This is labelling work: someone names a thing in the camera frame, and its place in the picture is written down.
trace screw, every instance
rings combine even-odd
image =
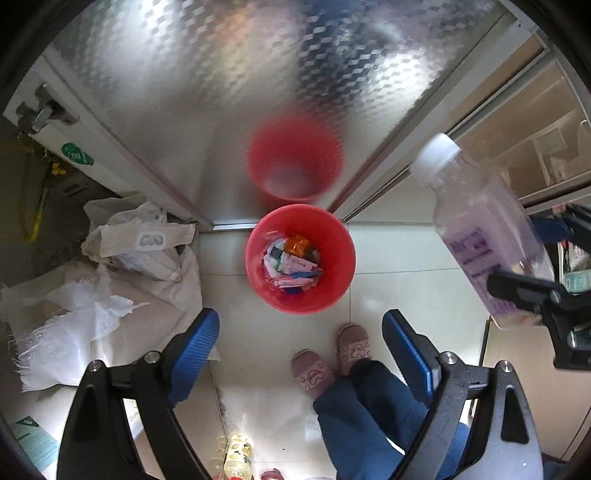
[[[90,372],[96,372],[99,368],[101,368],[103,365],[103,362],[101,362],[100,360],[93,360],[92,362],[90,362],[88,364],[88,370]]]
[[[498,366],[501,370],[503,370],[503,372],[505,372],[506,374],[510,373],[513,371],[513,365],[511,365],[510,362],[508,362],[507,360],[501,360],[498,363]]]
[[[160,360],[160,353],[156,350],[152,350],[144,355],[144,360],[147,364],[154,364]]]
[[[558,290],[552,290],[550,292],[550,300],[552,300],[556,304],[559,304],[560,303],[560,292]]]
[[[443,360],[448,365],[453,365],[457,362],[457,355],[453,352],[443,352],[441,354],[441,360]]]

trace blue jeans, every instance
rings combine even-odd
[[[402,454],[386,437],[408,451],[427,408],[414,399],[408,387],[382,363],[363,359],[354,364],[348,377],[340,377],[315,402],[330,460],[342,480],[386,480]],[[458,424],[453,443],[439,472],[439,479],[456,472],[469,428]],[[561,468],[544,465],[548,480]]]

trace yellow bottle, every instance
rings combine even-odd
[[[245,435],[230,437],[223,472],[228,480],[251,480],[252,445]]]

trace plastic container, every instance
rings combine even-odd
[[[252,181],[271,197],[310,202],[340,176],[339,138],[323,122],[301,113],[274,118],[254,135],[246,164]]]
[[[228,480],[251,480],[252,445],[245,435],[232,435],[228,440],[223,473]]]
[[[492,297],[488,275],[506,271],[553,280],[544,245],[498,173],[475,164],[447,135],[436,135],[411,165],[411,174],[435,192],[437,233],[501,329],[539,317]]]
[[[271,285],[262,258],[267,247],[283,235],[301,235],[319,253],[323,274],[318,285],[290,295]],[[320,312],[346,292],[355,273],[355,247],[349,232],[332,214],[312,205],[286,205],[266,215],[246,244],[246,274],[257,295],[277,310],[294,314]]]

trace purple label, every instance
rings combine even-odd
[[[496,299],[486,289],[488,275],[501,266],[487,238],[484,230],[475,228],[444,238],[443,242],[460,264],[489,313],[493,317],[513,313],[518,310],[513,302]]]

